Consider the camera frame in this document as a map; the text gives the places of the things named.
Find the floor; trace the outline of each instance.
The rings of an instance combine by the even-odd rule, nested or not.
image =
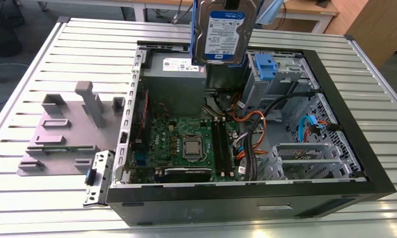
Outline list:
[[[42,12],[33,1],[22,1],[20,7],[25,18],[25,24],[16,28],[16,33],[22,42],[22,52],[10,57],[0,58],[0,63],[30,64],[42,42],[56,24],[58,16],[70,16],[78,18],[94,18],[106,20],[122,20],[121,8],[112,6],[94,6],[78,4],[48,3],[49,10]],[[128,20],[134,20],[133,11],[125,9]],[[153,10],[148,10],[148,20],[153,22],[168,22],[176,11],[161,13],[162,17],[157,18]],[[180,20],[180,24],[188,24],[190,14]],[[4,102],[21,79],[26,68],[21,65],[0,66],[0,102]],[[381,73],[389,84],[397,92],[397,55],[393,55],[381,68]]]

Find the slotted metal surface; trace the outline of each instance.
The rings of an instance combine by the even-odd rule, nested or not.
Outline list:
[[[189,26],[72,18],[57,23],[0,114],[0,235],[37,237],[397,237],[397,193],[306,220],[129,228],[108,208],[82,209],[84,176],[18,177],[14,172],[49,92],[81,100],[77,80],[102,101],[128,92],[137,41],[189,42]],[[316,50],[397,188],[397,102],[342,36],[256,30],[250,46]]]

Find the metal bracket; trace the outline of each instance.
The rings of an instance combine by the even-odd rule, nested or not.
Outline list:
[[[106,190],[110,182],[114,152],[110,150],[96,153],[92,169],[86,173],[86,196],[84,207],[105,207]]]
[[[133,66],[132,66],[132,72],[130,72],[130,76],[132,76],[132,79],[129,80],[130,90],[128,91],[128,96],[125,97],[124,114],[122,114],[121,126],[120,126],[120,136],[118,136],[117,148],[116,148],[117,159],[113,164],[110,187],[116,187],[116,184],[121,184],[121,180],[124,177],[124,164],[126,160],[129,146],[128,146],[128,140],[122,138],[129,139],[134,98],[137,94],[141,64],[144,62],[145,55],[146,55],[146,50],[141,50],[141,47],[138,47],[136,51],[136,57],[133,59]]]

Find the sticker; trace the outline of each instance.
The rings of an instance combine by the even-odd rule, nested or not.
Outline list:
[[[245,167],[242,166],[238,167],[238,174],[242,174],[242,175],[245,174]]]
[[[240,39],[237,28],[244,23],[244,17],[245,14],[241,12],[210,13],[204,49],[208,58],[221,60],[234,54]]]
[[[164,58],[164,71],[189,71],[198,72],[198,66],[192,65],[192,59]]]
[[[237,102],[237,106],[238,106],[240,108],[244,108],[244,107],[245,107],[245,104],[244,104],[241,101],[238,101],[238,102]]]

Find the wooden table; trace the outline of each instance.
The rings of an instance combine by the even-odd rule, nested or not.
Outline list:
[[[178,10],[180,0],[48,0],[48,2],[76,3],[90,5],[106,5],[132,7],[134,9],[136,21],[146,21],[146,9]],[[338,15],[337,8],[329,2],[328,7],[314,5],[316,0],[289,0],[286,5],[286,18],[316,21],[312,33],[324,33],[325,28],[334,16]],[[188,10],[193,0],[182,0],[181,10]],[[284,8],[280,9],[277,18],[282,17]]]
[[[338,15],[338,10],[332,2],[326,8],[314,5],[316,0],[289,0],[286,5],[288,19],[312,20],[316,21],[312,33],[324,33],[325,28],[334,16]],[[186,10],[193,4],[193,0],[182,0],[181,10]],[[180,0],[134,0],[133,8],[137,21],[145,21],[145,9],[168,9],[177,10]],[[277,18],[282,17],[284,7],[280,9]]]

